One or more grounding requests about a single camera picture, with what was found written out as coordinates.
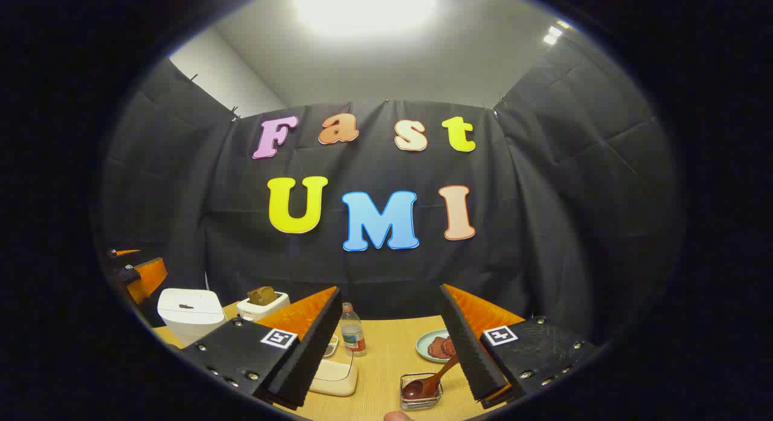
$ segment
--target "white wall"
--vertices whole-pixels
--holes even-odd
[[[285,108],[276,94],[212,27],[190,39],[169,59],[210,96],[243,118]]]

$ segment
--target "plate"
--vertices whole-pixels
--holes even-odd
[[[441,359],[441,358],[436,358],[434,356],[430,356],[429,353],[427,352],[427,349],[430,347],[430,344],[432,344],[436,336],[439,336],[440,338],[448,338],[448,330],[438,329],[438,330],[433,330],[429,333],[425,333],[424,335],[422,335],[421,338],[419,338],[416,341],[416,351],[419,352],[419,354],[424,359],[445,364],[448,362],[447,359]]]

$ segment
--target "ceiling light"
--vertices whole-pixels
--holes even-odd
[[[301,20],[335,35],[404,30],[426,19],[435,0],[295,0]]]

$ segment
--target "pink letter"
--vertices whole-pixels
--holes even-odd
[[[298,117],[290,116],[287,118],[265,121],[260,126],[263,127],[263,133],[260,135],[260,142],[257,144],[257,151],[252,154],[253,159],[270,158],[277,154],[274,148],[274,140],[277,146],[284,143],[287,138],[287,131],[291,127],[298,126]]]
[[[467,195],[470,189],[465,186],[447,186],[437,190],[437,194],[445,199],[448,212],[448,229],[445,237],[448,240],[464,240],[475,235],[475,228],[470,226],[467,216]]]

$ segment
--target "white box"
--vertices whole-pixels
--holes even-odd
[[[265,306],[253,305],[249,302],[249,298],[237,303],[237,310],[239,310],[239,315],[244,320],[255,321],[260,320],[263,317],[273,314],[285,306],[290,305],[290,296],[287,295],[286,292],[275,291],[275,293],[277,295],[277,299]]]
[[[167,288],[158,298],[157,309],[183,347],[201,339],[226,320],[217,294],[205,289]]]

